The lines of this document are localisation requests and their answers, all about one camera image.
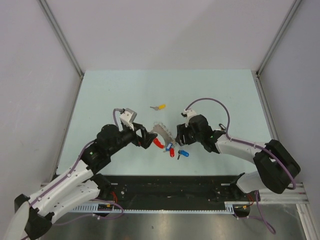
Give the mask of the red handled key organizer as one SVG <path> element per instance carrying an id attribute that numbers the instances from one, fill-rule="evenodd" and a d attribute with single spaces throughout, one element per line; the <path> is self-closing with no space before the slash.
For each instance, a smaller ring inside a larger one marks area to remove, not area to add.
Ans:
<path id="1" fill-rule="evenodd" d="M 168 128 L 162 122 L 154 122 L 151 132 L 157 134 L 157 138 L 153 140 L 153 143 L 162 149 L 164 153 L 168 153 L 171 158 L 174 158 L 176 155 L 176 141 Z"/>

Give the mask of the yellow tagged key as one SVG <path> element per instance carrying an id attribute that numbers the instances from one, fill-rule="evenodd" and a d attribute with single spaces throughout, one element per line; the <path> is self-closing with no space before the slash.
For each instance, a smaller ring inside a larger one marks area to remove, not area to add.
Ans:
<path id="1" fill-rule="evenodd" d="M 151 109 L 155 110 L 155 111 L 159 111 L 159 110 L 163 110 L 166 108 L 166 104 L 161 104 L 158 106 L 150 106 Z"/>

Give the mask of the right aluminium frame post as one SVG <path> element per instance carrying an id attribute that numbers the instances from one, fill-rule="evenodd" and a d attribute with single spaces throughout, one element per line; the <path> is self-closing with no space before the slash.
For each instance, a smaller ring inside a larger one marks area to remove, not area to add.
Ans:
<path id="1" fill-rule="evenodd" d="M 292 5 L 290 6 L 287 14 L 284 17 L 284 20 L 282 21 L 279 29 L 277 30 L 269 48 L 267 49 L 267 52 L 265 53 L 261 63 L 259 64 L 257 70 L 255 71 L 255 75 L 257 77 L 260 77 L 262 72 L 264 71 L 267 63 L 271 59 L 274 51 L 276 50 L 276 47 L 280 43 L 281 39 L 283 38 L 287 28 L 291 24 L 293 18 L 295 17 L 300 5 L 302 4 L 302 0 L 294 0 Z"/>

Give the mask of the left aluminium frame post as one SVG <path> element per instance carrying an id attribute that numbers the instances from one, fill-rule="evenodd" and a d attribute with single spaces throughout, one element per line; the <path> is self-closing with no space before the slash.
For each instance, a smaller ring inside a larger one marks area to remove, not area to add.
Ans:
<path id="1" fill-rule="evenodd" d="M 40 9 L 42 10 L 44 16 L 46 17 L 50 27 L 52 28 L 56 38 L 58 39 L 62 49 L 64 50 L 67 58 L 69 59 L 72 67 L 76 71 L 77 75 L 83 79 L 84 77 L 84 71 L 82 70 L 70 44 L 68 43 L 68 40 L 63 33 L 62 28 L 60 27 L 60 24 L 58 23 L 50 5 L 46 0 L 37 0 L 37 3 L 39 4 Z"/>

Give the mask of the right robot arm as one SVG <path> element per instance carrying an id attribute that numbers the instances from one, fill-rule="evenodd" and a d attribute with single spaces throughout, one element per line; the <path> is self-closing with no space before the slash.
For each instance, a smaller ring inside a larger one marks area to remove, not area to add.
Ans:
<path id="1" fill-rule="evenodd" d="M 200 143 L 209 153 L 234 156 L 255 165 L 255 172 L 242 173 L 232 182 L 230 194 L 237 201 L 264 188 L 282 194 L 301 172 L 299 164 L 278 140 L 257 144 L 235 139 L 227 136 L 226 130 L 213 130 L 201 114 L 182 116 L 185 123 L 177 125 L 175 138 L 180 146 Z"/>

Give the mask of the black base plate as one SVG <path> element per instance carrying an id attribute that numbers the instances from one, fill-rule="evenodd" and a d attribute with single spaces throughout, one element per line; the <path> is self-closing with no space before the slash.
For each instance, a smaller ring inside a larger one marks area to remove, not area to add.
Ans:
<path id="1" fill-rule="evenodd" d="M 216 202 L 252 201 L 255 192 L 242 192 L 236 175 L 105 175 L 118 200 L 130 197 L 198 197 Z"/>

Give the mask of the aluminium frame post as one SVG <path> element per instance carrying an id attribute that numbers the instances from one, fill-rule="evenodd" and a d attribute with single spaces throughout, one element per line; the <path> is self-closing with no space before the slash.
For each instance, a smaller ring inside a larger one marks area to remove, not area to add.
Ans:
<path id="1" fill-rule="evenodd" d="M 293 18 L 295 17 L 300 5 L 302 4 L 302 0 L 294 0 L 292 5 L 290 6 L 287 14 L 284 17 L 284 20 L 282 21 L 279 29 L 277 30 L 269 48 L 267 49 L 267 52 L 265 53 L 261 63 L 259 64 L 257 70 L 255 71 L 255 75 L 257 77 L 260 77 L 262 72 L 264 71 L 267 63 L 271 59 L 274 51 L 276 50 L 276 47 L 280 43 L 281 39 L 283 38 L 287 28 L 291 24 Z"/>
<path id="2" fill-rule="evenodd" d="M 69 59 L 72 67 L 76 71 L 77 75 L 83 79 L 84 77 L 84 71 L 82 70 L 70 44 L 68 43 L 68 40 L 63 33 L 62 28 L 60 27 L 60 24 L 58 23 L 50 5 L 46 0 L 37 0 L 37 3 L 39 4 L 40 9 L 42 10 L 44 16 L 46 17 L 50 27 L 52 28 L 56 38 L 58 39 L 62 49 L 64 50 L 67 58 Z"/>

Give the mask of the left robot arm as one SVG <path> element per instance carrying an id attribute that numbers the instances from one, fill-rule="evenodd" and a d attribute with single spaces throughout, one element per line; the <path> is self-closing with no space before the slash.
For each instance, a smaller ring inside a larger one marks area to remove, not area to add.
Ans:
<path id="1" fill-rule="evenodd" d="M 100 173 L 111 157 L 129 144 L 147 149 L 157 137 L 138 123 L 119 130 L 114 124 L 102 127 L 96 139 L 87 143 L 75 163 L 45 187 L 30 196 L 20 194 L 14 200 L 18 210 L 29 203 L 29 216 L 23 232 L 36 240 L 49 231 L 65 213 L 89 200 L 105 200 L 112 191 L 111 182 Z"/>

